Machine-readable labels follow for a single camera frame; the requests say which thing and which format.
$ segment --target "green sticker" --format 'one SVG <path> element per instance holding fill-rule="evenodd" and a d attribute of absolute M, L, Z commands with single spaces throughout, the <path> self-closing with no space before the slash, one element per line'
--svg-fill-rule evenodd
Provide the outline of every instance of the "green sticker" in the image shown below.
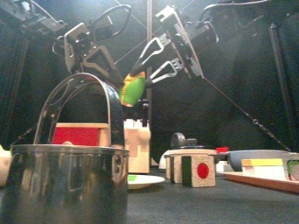
<path fill-rule="evenodd" d="M 128 181 L 134 181 L 136 180 L 136 175 L 128 175 L 126 180 Z"/>

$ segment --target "metal rod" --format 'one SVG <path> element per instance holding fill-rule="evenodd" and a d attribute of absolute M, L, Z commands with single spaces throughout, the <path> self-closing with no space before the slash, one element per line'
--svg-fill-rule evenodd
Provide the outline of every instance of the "metal rod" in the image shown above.
<path fill-rule="evenodd" d="M 295 148 L 296 147 L 295 136 L 296 136 L 297 129 L 295 127 L 295 112 L 293 112 L 291 94 L 289 94 L 288 85 L 287 85 L 285 70 L 284 70 L 283 59 L 281 59 L 276 24 L 269 25 L 268 32 L 269 32 L 271 45 L 273 50 L 276 74 L 277 74 L 281 97 L 284 102 L 284 114 L 285 114 L 285 122 L 287 122 L 287 128 L 288 128 L 289 145 L 291 145 L 291 148 Z"/>

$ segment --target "wooden board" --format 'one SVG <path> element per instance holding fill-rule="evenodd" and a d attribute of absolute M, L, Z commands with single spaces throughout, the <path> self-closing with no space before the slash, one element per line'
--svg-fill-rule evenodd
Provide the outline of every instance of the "wooden board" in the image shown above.
<path fill-rule="evenodd" d="M 253 186 L 263 186 L 265 188 L 272 188 L 291 193 L 299 193 L 299 181 L 255 178 L 249 176 L 243 176 L 241 172 L 225 172 L 224 175 L 226 179 L 240 183 L 245 183 Z"/>

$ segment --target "red box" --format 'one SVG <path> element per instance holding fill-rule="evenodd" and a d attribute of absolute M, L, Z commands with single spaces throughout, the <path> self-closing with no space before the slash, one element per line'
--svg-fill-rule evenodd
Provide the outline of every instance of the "red box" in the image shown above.
<path fill-rule="evenodd" d="M 108 146 L 108 125 L 105 123 L 57 123 L 53 144 L 70 142 L 73 145 Z"/>

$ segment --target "wooden block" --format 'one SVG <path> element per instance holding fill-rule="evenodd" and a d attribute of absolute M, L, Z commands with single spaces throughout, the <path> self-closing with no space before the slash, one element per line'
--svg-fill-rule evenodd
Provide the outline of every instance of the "wooden block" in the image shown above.
<path fill-rule="evenodd" d="M 169 179 L 170 178 L 170 156 L 169 155 L 164 155 L 164 163 L 165 163 L 164 177 Z"/>
<path fill-rule="evenodd" d="M 216 185 L 212 156 L 181 157 L 181 184 L 190 187 Z"/>
<path fill-rule="evenodd" d="M 61 123 L 56 125 L 53 144 L 70 142 L 74 145 L 109 146 L 106 123 Z"/>
<path fill-rule="evenodd" d="M 241 166 L 283 165 L 281 158 L 241 159 Z"/>
<path fill-rule="evenodd" d="M 170 157 L 170 181 L 174 184 L 182 182 L 181 156 Z"/>
<path fill-rule="evenodd" d="M 261 179 L 285 179 L 281 158 L 241 159 L 241 171 L 244 176 Z"/>

